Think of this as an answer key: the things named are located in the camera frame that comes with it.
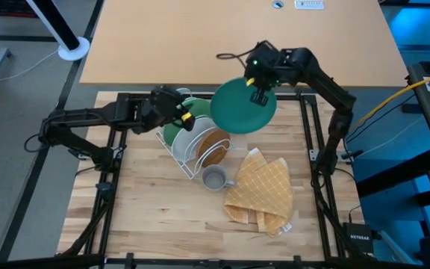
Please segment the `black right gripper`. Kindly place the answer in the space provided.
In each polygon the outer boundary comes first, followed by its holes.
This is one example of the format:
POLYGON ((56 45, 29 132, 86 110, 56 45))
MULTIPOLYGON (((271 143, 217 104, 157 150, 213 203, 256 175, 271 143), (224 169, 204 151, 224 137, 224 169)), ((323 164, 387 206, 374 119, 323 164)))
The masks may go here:
POLYGON ((258 42, 248 53, 243 77, 246 86, 256 87, 249 101, 265 107, 270 100, 270 90, 282 84, 290 84, 292 66, 286 57, 267 40, 258 42))

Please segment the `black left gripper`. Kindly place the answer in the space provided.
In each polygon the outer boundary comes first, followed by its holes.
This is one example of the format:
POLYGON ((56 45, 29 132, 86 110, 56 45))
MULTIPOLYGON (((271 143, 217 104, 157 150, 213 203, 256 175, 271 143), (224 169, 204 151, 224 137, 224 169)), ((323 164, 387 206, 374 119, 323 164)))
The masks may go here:
POLYGON ((140 132, 149 132, 176 120, 181 120, 183 129, 192 131, 196 118, 189 112, 184 102, 185 97, 167 85, 154 88, 150 97, 140 107, 140 132))

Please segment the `light green plate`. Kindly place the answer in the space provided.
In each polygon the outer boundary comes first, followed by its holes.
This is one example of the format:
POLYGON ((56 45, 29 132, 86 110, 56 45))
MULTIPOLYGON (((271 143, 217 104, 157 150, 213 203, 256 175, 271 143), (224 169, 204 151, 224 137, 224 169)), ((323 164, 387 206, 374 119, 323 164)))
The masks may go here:
MULTIPOLYGON (((189 112, 196 119, 200 117, 211 117, 210 103, 206 99, 188 97, 182 102, 182 105, 185 108, 189 108, 189 112)), ((181 120, 176 120, 174 123, 166 124, 161 129, 164 142, 167 143, 169 146, 171 146, 176 136, 181 130, 182 130, 181 120)))

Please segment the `white plate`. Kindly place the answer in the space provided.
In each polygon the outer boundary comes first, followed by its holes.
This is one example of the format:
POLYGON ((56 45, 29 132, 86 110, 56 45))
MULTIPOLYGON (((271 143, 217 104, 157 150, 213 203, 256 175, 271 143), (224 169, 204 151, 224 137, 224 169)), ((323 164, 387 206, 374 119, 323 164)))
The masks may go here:
POLYGON ((182 129, 172 143, 172 154, 177 161, 188 162, 196 157, 196 140, 201 138, 202 132, 215 127, 210 117, 197 118, 191 131, 182 129))

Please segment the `dark green plate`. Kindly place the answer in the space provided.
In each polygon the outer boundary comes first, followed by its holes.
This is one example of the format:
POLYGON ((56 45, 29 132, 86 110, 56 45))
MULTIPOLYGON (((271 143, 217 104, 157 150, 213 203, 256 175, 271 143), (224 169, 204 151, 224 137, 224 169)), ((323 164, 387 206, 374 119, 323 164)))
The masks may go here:
POLYGON ((211 117, 215 124, 231 134, 256 132, 267 125, 277 108, 274 92, 267 91, 265 106, 250 101, 257 88, 246 85, 245 78, 234 78, 222 84, 211 98, 211 117))

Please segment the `brown plate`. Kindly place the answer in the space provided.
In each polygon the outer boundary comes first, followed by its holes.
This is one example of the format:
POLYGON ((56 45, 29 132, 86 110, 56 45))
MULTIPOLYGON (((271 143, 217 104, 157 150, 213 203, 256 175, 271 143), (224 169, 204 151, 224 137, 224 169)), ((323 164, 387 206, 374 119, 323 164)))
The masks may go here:
POLYGON ((231 137, 221 129, 210 129, 202 134, 196 151, 196 168, 220 163, 231 148, 231 137))

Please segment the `white wire dish rack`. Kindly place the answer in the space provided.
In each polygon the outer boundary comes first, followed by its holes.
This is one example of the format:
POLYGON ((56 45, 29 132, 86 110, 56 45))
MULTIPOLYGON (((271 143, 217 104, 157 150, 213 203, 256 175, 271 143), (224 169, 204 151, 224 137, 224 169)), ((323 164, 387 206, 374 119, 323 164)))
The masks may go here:
MULTIPOLYGON (((196 177, 196 175, 200 172, 200 170, 201 170, 201 168, 196 168, 196 162, 197 162, 197 157, 195 157, 192 161, 188 161, 188 162, 180 162, 180 161, 177 161, 176 159, 175 159, 175 157, 173 156, 173 154, 172 154, 172 146, 169 146, 167 143, 165 143, 164 142, 164 140, 163 140, 163 136, 162 136, 162 133, 161 133, 161 130, 160 131, 157 131, 157 133, 156 133, 156 137, 157 137, 157 139, 161 142, 161 144, 163 145, 163 147, 167 150, 167 152, 172 156, 172 158, 175 160, 175 163, 181 168, 181 170, 185 173, 185 175, 188 177, 188 179, 194 179, 195 177, 196 177)), ((197 139, 196 140, 196 142, 197 142, 197 146, 198 146, 198 142, 201 140, 201 138, 199 138, 199 139, 197 139)))

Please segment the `grey mug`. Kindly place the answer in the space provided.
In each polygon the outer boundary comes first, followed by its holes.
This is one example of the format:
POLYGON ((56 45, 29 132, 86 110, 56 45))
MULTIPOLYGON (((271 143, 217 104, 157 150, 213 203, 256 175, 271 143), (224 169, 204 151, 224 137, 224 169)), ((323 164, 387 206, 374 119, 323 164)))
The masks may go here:
POLYGON ((209 165, 203 170, 202 184, 209 191, 221 191, 237 185, 233 179, 228 177, 227 170, 218 164, 209 165))

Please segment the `beige desk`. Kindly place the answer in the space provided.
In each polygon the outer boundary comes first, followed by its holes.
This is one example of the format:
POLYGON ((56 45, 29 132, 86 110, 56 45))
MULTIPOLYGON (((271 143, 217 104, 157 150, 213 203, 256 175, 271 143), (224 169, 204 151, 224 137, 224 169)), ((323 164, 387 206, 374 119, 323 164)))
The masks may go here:
POLYGON ((240 54, 268 40, 310 49, 346 87, 401 87, 406 70, 378 0, 105 0, 83 84, 221 84, 240 77, 240 54), (282 1, 283 8, 272 6, 282 1))

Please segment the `yellow checked cloth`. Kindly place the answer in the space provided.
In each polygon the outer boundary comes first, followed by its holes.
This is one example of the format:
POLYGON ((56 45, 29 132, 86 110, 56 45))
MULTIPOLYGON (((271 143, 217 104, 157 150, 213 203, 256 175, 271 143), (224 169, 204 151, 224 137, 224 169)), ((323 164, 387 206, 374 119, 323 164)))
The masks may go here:
POLYGON ((258 231, 272 238, 291 229, 294 198, 284 158, 268 162, 258 148, 252 149, 243 159, 235 183, 223 203, 233 221, 247 224, 255 217, 258 231))

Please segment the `white power strip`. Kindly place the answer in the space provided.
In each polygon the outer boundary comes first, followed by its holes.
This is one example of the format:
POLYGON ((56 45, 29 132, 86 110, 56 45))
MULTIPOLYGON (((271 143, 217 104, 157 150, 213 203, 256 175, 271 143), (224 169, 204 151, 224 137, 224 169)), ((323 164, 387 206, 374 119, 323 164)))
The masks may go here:
POLYGON ((323 0, 294 0, 297 10, 323 10, 323 0))

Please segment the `white pole with round base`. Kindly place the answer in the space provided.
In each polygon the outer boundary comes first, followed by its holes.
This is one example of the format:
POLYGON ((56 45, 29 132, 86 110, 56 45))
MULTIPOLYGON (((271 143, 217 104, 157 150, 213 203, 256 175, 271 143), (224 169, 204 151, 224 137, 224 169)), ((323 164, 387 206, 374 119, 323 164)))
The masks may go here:
POLYGON ((87 38, 77 37, 53 0, 25 0, 59 44, 57 53, 65 61, 84 58, 90 49, 87 38))

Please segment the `dark crate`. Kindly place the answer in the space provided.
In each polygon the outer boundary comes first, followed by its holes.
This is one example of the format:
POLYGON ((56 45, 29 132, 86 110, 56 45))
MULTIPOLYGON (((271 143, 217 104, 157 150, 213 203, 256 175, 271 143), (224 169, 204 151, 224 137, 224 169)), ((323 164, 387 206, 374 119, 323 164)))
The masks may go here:
POLYGON ((26 0, 0 0, 0 16, 38 17, 26 0))

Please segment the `black aluminium table frame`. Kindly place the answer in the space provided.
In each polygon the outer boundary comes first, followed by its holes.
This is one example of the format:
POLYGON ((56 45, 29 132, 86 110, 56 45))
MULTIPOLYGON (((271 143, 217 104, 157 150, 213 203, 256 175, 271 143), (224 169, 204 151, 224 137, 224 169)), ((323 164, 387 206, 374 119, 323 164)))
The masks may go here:
POLYGON ((188 179, 161 143, 156 131, 116 134, 125 145, 120 172, 107 176, 115 199, 84 253, 103 253, 109 262, 132 254, 149 265, 261 266, 288 262, 295 256, 321 262, 343 252, 332 226, 316 207, 311 149, 326 139, 331 106, 314 95, 278 97, 272 121, 258 132, 236 136, 222 164, 234 175, 249 150, 266 160, 284 158, 294 195, 290 229, 272 238, 256 222, 231 220, 223 208, 223 192, 206 190, 199 179, 188 179))

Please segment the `black Netgear network switch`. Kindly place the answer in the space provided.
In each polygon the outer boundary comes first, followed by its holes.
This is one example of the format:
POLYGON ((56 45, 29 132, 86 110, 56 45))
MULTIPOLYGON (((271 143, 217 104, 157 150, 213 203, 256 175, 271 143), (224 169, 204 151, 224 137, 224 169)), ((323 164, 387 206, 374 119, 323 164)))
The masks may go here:
POLYGON ((371 228, 360 223, 344 223, 343 227, 353 244, 359 247, 363 253, 373 256, 373 234, 371 228))

